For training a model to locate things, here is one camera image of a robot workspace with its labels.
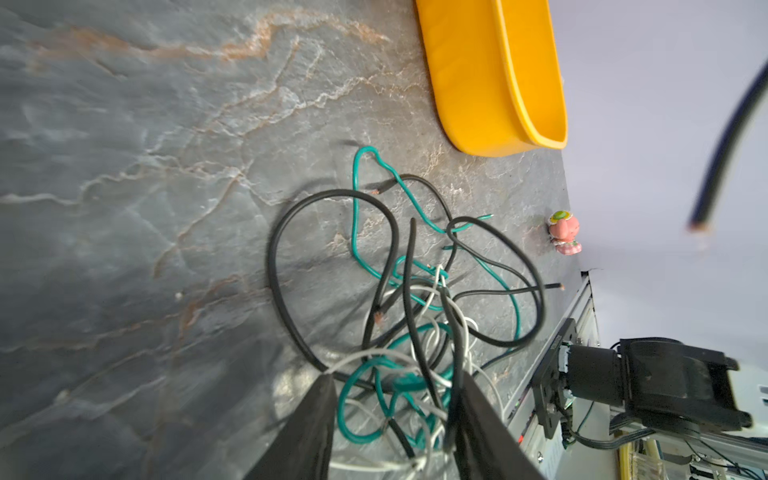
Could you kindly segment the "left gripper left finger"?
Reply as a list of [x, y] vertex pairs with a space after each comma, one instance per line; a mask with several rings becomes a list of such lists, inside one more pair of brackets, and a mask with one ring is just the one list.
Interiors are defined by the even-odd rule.
[[245, 479], [327, 479], [337, 402], [333, 378], [319, 376]]

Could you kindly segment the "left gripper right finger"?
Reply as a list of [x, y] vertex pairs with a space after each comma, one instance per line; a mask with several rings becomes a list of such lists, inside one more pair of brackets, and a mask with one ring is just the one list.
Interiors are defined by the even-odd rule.
[[544, 480], [468, 372], [462, 373], [455, 411], [460, 479]]

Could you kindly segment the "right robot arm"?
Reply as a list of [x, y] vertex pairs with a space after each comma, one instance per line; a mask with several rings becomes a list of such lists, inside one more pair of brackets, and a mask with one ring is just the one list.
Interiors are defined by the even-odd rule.
[[[726, 433], [767, 436], [767, 372], [726, 354], [662, 337], [622, 339], [614, 347], [577, 343], [566, 321], [545, 349], [530, 388], [546, 438], [613, 450], [662, 433], [684, 440]], [[617, 440], [583, 436], [568, 396], [620, 409], [609, 430], [639, 430]]]

